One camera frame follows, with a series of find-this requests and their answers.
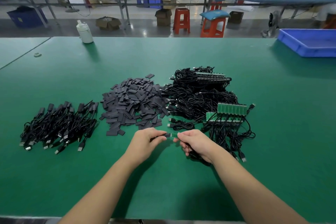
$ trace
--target green tabletop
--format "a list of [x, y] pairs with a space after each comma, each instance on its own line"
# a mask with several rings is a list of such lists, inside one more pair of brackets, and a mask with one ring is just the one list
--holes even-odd
[[[23, 124], [40, 107], [100, 101], [129, 77], [155, 74], [163, 85], [176, 69], [214, 66], [232, 77], [240, 103], [256, 107], [256, 133], [243, 142], [243, 166], [311, 222], [335, 222], [336, 59], [305, 59], [275, 39], [53, 37], [0, 70], [0, 215], [63, 216], [124, 153], [136, 126], [105, 136], [103, 121], [82, 152], [55, 155], [19, 147]], [[163, 120], [166, 128], [167, 118]], [[211, 167], [187, 159], [170, 140], [130, 177], [114, 217], [242, 220]]]
[[48, 39], [49, 37], [0, 38], [0, 69]]

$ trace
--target glue bottle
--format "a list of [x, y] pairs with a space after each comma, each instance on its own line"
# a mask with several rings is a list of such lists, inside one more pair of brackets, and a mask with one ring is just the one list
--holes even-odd
[[93, 42], [92, 34], [89, 29], [89, 26], [84, 22], [82, 23], [80, 20], [77, 21], [77, 30], [79, 33], [80, 38], [82, 39], [83, 43], [90, 44]]

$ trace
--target person in background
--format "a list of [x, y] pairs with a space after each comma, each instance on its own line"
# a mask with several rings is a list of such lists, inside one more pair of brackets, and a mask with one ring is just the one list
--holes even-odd
[[[155, 128], [137, 131], [124, 155], [58, 224], [107, 224], [129, 176], [162, 141], [167, 140], [164, 134], [166, 134], [165, 131]], [[173, 141], [180, 141], [186, 156], [189, 156], [190, 151], [195, 150], [205, 161], [215, 167], [247, 224], [308, 224], [304, 218], [246, 171], [228, 151], [201, 131], [197, 129], [184, 131], [177, 136], [178, 138], [174, 138]]]

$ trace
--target cable bundle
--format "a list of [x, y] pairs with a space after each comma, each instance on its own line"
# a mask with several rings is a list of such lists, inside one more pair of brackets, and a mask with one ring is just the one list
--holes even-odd
[[82, 151], [96, 127], [98, 104], [92, 101], [80, 103], [77, 112], [68, 101], [57, 108], [49, 104], [45, 114], [45, 108], [40, 108], [33, 120], [24, 124], [20, 146], [31, 150], [37, 142], [42, 142], [44, 149], [58, 146], [55, 151], [58, 154], [69, 144], [81, 141], [78, 151]]
[[[174, 77], [170, 78], [174, 82], [164, 90], [164, 93], [169, 96], [168, 110], [170, 113], [193, 121], [186, 122], [172, 118], [168, 127], [174, 130], [190, 130], [195, 128], [195, 123], [204, 122], [202, 132], [209, 131], [210, 139], [230, 152], [235, 158], [237, 158], [235, 154], [237, 152], [241, 160], [245, 162], [245, 155], [240, 150], [242, 141], [245, 138], [254, 138], [255, 133], [251, 131], [245, 116], [217, 113], [218, 103], [234, 105], [239, 103], [237, 96], [226, 90], [226, 86], [232, 79], [223, 74], [213, 73], [213, 69], [214, 67], [209, 66], [206, 68], [194, 67], [193, 70], [185, 68], [177, 70]], [[247, 114], [254, 106], [254, 104], [250, 105]], [[204, 121], [207, 112], [208, 114], [212, 112], [213, 115]], [[249, 125], [249, 129], [239, 133], [238, 130], [244, 121]], [[205, 164], [205, 161], [197, 153], [191, 158]]]

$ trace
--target person's right hand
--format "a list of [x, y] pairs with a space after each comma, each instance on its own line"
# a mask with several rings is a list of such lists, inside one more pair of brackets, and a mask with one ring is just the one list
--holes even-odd
[[188, 130], [178, 133], [177, 137], [178, 138], [174, 138], [173, 141], [178, 142], [180, 140], [180, 146], [186, 156], [189, 156], [189, 152], [193, 149], [200, 154], [206, 162], [213, 163], [213, 153], [218, 145], [201, 131], [198, 129]]

